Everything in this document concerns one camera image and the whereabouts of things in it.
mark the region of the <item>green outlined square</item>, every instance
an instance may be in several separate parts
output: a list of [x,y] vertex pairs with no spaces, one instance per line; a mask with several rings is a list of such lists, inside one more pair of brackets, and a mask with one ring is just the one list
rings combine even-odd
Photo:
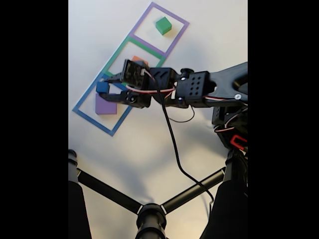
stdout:
[[128,42],[131,42],[131,43],[135,44],[136,46],[140,47],[144,51],[148,52],[149,54],[151,54],[154,57],[156,57],[157,59],[159,59],[159,62],[156,65],[156,67],[161,67],[162,64],[164,63],[164,61],[166,60],[166,57],[164,57],[164,56],[160,55],[159,53],[153,51],[152,49],[148,48],[147,46],[144,46],[142,43],[140,43],[137,40],[131,38],[130,36],[127,36],[124,39],[124,41],[121,43],[121,45],[118,47],[118,49],[111,56],[111,58],[109,59],[108,63],[106,63],[106,65],[103,67],[103,70],[101,71],[103,74],[108,75],[108,76],[113,76],[113,74],[111,72],[109,72],[108,70],[111,67],[111,65],[114,63],[116,58],[120,55],[120,53],[122,52],[122,50],[124,49],[124,47],[126,46],[126,44]]

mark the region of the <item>purple outlined square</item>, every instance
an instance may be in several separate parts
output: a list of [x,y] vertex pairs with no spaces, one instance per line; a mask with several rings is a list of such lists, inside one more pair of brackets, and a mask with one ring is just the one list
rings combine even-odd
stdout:
[[[142,24],[142,22],[144,21],[144,19],[147,17],[147,15],[150,13],[150,11],[152,10],[152,8],[157,8],[158,10],[162,11],[163,13],[171,16],[172,18],[175,18],[176,20],[180,21],[181,23],[184,24],[183,28],[180,30],[180,32],[177,34],[176,38],[174,39],[174,41],[171,43],[171,45],[169,46],[168,50],[166,52],[163,52],[161,50],[159,50],[158,48],[152,46],[151,44],[149,44],[148,42],[142,40],[141,38],[139,38],[138,36],[135,36],[135,32],[136,30],[140,27],[140,25]],[[157,5],[155,2],[152,2],[149,7],[146,9],[146,11],[143,13],[143,15],[141,16],[141,18],[138,20],[138,22],[135,24],[135,26],[132,28],[132,30],[129,33],[129,36],[134,38],[136,41],[139,41],[141,44],[147,46],[148,48],[152,49],[153,51],[157,52],[158,54],[164,56],[165,58],[168,57],[168,55],[171,53],[171,51],[173,50],[173,48],[176,46],[178,40],[181,38],[181,36],[184,34],[184,32],[186,31],[186,28],[189,26],[189,22],[187,22],[186,20],[180,18],[179,16],[175,15],[174,13],[166,10],[165,8]]]

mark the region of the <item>screw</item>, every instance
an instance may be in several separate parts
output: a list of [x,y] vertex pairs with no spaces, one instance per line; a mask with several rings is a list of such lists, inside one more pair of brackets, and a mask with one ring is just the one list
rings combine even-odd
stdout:
[[236,100],[240,100],[240,99],[241,99],[241,94],[236,94],[236,95],[235,95],[235,99],[236,99]]

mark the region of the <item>blue outlined square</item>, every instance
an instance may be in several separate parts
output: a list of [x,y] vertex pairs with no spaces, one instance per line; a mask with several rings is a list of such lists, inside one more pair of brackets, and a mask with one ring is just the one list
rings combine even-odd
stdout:
[[[101,78],[106,79],[106,78],[108,78],[108,76],[101,72],[96,77],[96,79],[93,81],[93,83],[90,85],[90,87],[87,89],[87,91],[84,93],[84,95],[81,97],[81,99],[78,101],[78,103],[75,105],[75,107],[73,108],[72,111],[75,112],[76,114],[78,114],[79,116],[81,116],[82,118],[86,119],[88,122],[94,124],[96,127],[100,128],[105,133],[109,134],[110,136],[113,136],[115,134],[115,132],[118,130],[118,128],[120,127],[120,125],[122,124],[122,122],[124,121],[124,119],[126,118],[126,116],[131,111],[131,109],[132,109],[131,106],[127,107],[127,109],[124,111],[124,113],[122,114],[122,116],[120,117],[118,122],[115,124],[113,129],[106,128],[105,126],[103,126],[102,124],[98,123],[96,120],[92,119],[87,114],[85,114],[85,113],[83,113],[82,111],[79,110],[81,105],[83,104],[83,102],[86,100],[86,98],[92,92],[92,90],[94,90],[96,84],[99,82],[99,80]],[[120,83],[115,83],[113,85],[118,87],[118,88],[120,88],[122,91],[127,89],[124,85],[122,85]]]

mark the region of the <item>green cube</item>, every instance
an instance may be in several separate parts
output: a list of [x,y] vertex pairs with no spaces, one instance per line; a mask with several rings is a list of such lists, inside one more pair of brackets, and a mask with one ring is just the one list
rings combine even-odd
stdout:
[[161,20],[156,22],[156,28],[162,35],[164,35],[171,30],[171,23],[166,17],[163,17]]

